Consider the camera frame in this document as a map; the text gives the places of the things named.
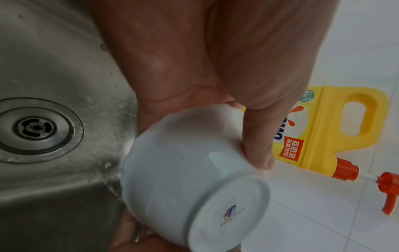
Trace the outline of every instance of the drain strainer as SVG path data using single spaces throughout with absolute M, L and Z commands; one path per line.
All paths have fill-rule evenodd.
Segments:
M 63 156 L 83 137 L 83 124 L 68 108 L 30 98 L 0 101 L 0 161 L 39 163 Z

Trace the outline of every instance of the yellow bottle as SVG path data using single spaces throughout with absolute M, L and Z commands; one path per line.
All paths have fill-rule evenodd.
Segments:
M 349 102 L 359 102 L 366 108 L 356 136 L 341 131 L 342 113 Z M 374 145 L 388 110 L 388 97 L 375 88 L 309 87 L 277 132 L 273 155 L 276 160 L 305 170 L 355 180 L 357 166 L 337 159 L 335 154 Z

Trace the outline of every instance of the red bottle cap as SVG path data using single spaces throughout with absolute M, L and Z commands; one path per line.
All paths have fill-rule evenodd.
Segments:
M 377 184 L 378 189 L 387 194 L 387 199 L 382 211 L 389 215 L 394 211 L 396 198 L 399 196 L 399 175 L 390 172 L 384 172 L 378 177 Z
M 348 160 L 337 158 L 337 168 L 332 176 L 333 178 L 340 179 L 343 181 L 352 180 L 355 181 L 359 176 L 359 167 L 352 164 Z

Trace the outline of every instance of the metal sink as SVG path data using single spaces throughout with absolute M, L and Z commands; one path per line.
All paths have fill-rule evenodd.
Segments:
M 0 0 L 2 252 L 106 251 L 123 208 L 137 101 L 81 2 Z

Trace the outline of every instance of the green round logo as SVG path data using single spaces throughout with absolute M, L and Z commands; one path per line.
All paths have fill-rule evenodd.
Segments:
M 313 100 L 313 98 L 315 97 L 315 92 L 313 92 L 312 90 L 306 90 L 306 92 L 303 94 L 302 98 L 300 99 L 301 102 L 303 103 L 307 103 L 311 100 Z

